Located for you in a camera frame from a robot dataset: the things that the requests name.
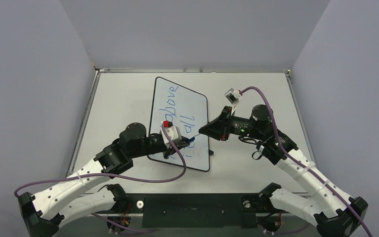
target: black joint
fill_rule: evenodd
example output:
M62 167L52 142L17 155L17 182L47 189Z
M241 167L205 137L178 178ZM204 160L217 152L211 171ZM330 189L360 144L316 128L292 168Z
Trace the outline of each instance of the black joint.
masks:
M276 144L281 143L284 147L284 150L287 152L290 152L293 149L298 150L297 144L292 141L286 134L278 130L278 135L278 140L275 139L275 137L272 137L266 143L262 144L265 147L262 155L266 157L273 165L276 165L281 159L287 159L284 152L280 149L279 145Z
M25 222L26 229L30 237L51 237L58 231L58 225L61 220L60 214L53 219L46 220L41 218L42 211L36 211L34 203L35 198L31 193L24 193L18 197L20 212Z
M102 165L101 173L121 174L133 167L132 159L121 151L118 144L105 147L93 160Z
M361 197L350 197L349 201L352 209L363 219L368 203ZM348 208L343 211L338 209L336 213L337 216L332 218L327 218L323 212L314 214L314 218L317 221L317 231L322 237L348 237L360 226L358 219Z
M146 137L147 130L144 125L139 122L129 124L124 131L120 133L119 144L121 150L126 153L134 153L143 146L143 139Z
M126 195L124 189L119 184L110 184L107 186L107 190L112 192L114 195L115 204L111 210L120 212L123 211L128 203L128 196Z
M272 194L280 188L281 188L281 185L276 184L276 183L270 183L262 191L259 192L260 203L266 211L277 210L276 208L274 208L269 198L272 197Z
M231 107L224 106L220 116L202 126L198 132L218 141L226 141L230 134Z

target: black mount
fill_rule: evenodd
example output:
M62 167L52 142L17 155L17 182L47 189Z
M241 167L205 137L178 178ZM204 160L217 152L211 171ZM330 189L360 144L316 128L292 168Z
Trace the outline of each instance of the black mount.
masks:
M272 193L274 193L276 190L280 188L281 188L281 185L276 184L276 183L270 183L262 191L259 192L260 204L265 211L275 212L278 210L274 208L269 198L272 197Z
M24 193L18 197L20 213L31 237L51 237L58 231L58 225L64 216L57 214L51 220L42 219L42 212L36 211L32 201L35 196Z
M124 189L119 184L109 184L107 185L107 190L111 191L114 195L115 204L111 208L112 211L121 212L126 208L128 203L128 196L126 195Z
M367 212L368 203L362 198L349 198L351 207L364 219ZM360 226L358 219L347 208L336 210L337 216L327 218L325 214L314 214L317 221L317 231L322 237L348 237Z

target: white arm link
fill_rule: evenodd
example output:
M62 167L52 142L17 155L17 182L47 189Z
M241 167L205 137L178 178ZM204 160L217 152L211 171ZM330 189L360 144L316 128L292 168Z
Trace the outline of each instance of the white arm link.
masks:
M77 175L84 175L88 173L100 173L103 169L99 161L93 159L89 161L78 172L70 175L75 177ZM96 185L105 183L110 180L106 176L95 176L72 180L67 182L60 182L49 189L43 190L34 194L35 200L33 204L36 211L41 211L41 218L51 220L57 213L66 205L71 203L74 199L82 195L87 190L95 187Z
M313 199L300 197L283 188L275 190L269 199L274 208L287 211L313 226L317 226L313 215L321 213L322 209Z
M61 209L60 215L64 215L64 219L58 227L61 228L67 223L88 216L91 213L109 210L114 204L114 195L107 188L103 188L95 194L80 197Z
M316 172L323 180L326 181L332 188L334 188L340 195L349 203L350 195L336 187L332 182L330 182L316 167L315 164L309 161L301 150L291 150L289 152L296 160L300 161L302 164L306 165L308 170L313 170ZM332 192L324 186L316 177L314 177L310 172L306 172L301 166L297 165L290 158L286 160L281 159L277 163L277 167L285 171L291 177L293 177L301 187L308 192L311 197L319 204L322 208L323 213L328 217L332 218L337 216L336 210L345 210L346 206L332 194Z

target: black whiteboard frame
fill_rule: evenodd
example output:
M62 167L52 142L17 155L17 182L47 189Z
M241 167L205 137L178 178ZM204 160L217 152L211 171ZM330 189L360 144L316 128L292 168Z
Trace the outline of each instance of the black whiteboard frame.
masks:
M155 95L156 95L156 83L157 83L157 79L167 80L167 81L169 81L169 82L171 82L171 83L173 83L173 84L175 84L175 85L181 86L181 87L183 87L183 88L185 88L185 89L187 89L187 90L190 90L190 91L192 91L192 92L195 92L195 93L197 93L197 94L200 94L200 95L204 96L204 97L205 97L205 100L207 101L207 102L206 102L206 107L207 107L207 122L209 121L209 119L208 119L208 98L207 98L205 95L203 95L203 94L201 94L201 93L199 93L199 92L196 92L196 91L194 91L194 90L191 90L191 89L189 89L189 88L187 88L187 87L184 87L184 86L182 86L182 85L180 85L180 84L178 84L178 83L175 83L175 82L173 82L173 81L171 81L171 80L165 79L165 78L163 78L163 77L156 77L156 79L154 80L153 100L152 100L152 104L151 104L151 114L150 114L150 124L149 124L149 134L151 134L150 129L151 129L151 122L152 122L152 119L153 119L152 117L153 117L153 108L154 108L154 97L155 97ZM207 142L208 142L208 150L210 150L210 139L209 139L209 138L207 139ZM165 163L165 164L170 164L170 165L175 165L175 166L183 167L183 165L172 164L172 163L165 162L165 161L161 161L161 160L157 160L157 159L151 159L148 155L147 155L147 158L148 158L149 160L152 160L152 161L157 161L157 162L160 162L160 163ZM187 168L188 168L188 169L193 169L193 170L202 171L202 172L208 172L208 171L211 169L211 162L210 162L210 161L211 161L211 159L210 159L210 155L208 154L208 170L201 170L201 169L195 169L195 168L190 168L190 167L187 167Z

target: screw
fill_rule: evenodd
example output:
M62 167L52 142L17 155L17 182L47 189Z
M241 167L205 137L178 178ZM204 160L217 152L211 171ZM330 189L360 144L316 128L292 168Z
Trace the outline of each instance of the screw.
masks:
M249 200L246 200L246 201L243 202L243 206L244 206L245 208L250 208L250 206L251 206L251 202L250 202Z
M138 201L137 202L137 208L138 209L142 209L144 207L144 203L143 203L143 201Z

